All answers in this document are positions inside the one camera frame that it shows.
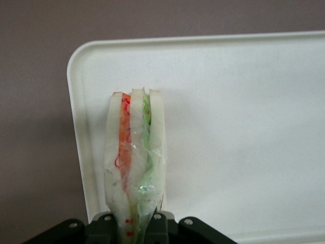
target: screw hole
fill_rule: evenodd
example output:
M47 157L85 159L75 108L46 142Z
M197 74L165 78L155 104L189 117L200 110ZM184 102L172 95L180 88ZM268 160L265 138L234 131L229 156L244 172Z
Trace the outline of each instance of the screw hole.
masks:
M71 224L69 224L69 228L75 228L75 227L77 227L77 226L78 226L77 223L71 223Z

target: layered vegetable stack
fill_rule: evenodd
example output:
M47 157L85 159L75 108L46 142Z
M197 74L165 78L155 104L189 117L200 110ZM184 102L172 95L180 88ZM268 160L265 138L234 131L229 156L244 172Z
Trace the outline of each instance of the layered vegetable stack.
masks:
M160 92L133 89L112 95L106 126L106 203L119 242L142 243L165 189L165 118Z

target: food item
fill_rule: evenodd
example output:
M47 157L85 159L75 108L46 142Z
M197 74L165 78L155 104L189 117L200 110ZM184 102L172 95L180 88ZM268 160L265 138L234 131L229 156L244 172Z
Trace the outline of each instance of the food item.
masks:
M165 189L166 136L160 92L133 89L112 95L106 127L106 203L120 243L142 243Z

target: orange carrot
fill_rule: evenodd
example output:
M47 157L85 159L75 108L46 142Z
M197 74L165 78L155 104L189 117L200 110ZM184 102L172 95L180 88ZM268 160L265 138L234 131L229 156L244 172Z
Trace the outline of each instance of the orange carrot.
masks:
M131 97L123 93L120 109L120 128L118 144L118 162L123 190L126 191L127 177L131 164L132 146L130 135L130 101Z

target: white plastic tray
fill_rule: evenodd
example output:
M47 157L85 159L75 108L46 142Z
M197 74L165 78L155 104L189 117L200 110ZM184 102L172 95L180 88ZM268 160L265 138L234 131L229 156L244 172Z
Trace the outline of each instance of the white plastic tray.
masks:
M239 243L325 241L325 32L86 43L68 83L88 218L114 91L161 91L168 208Z

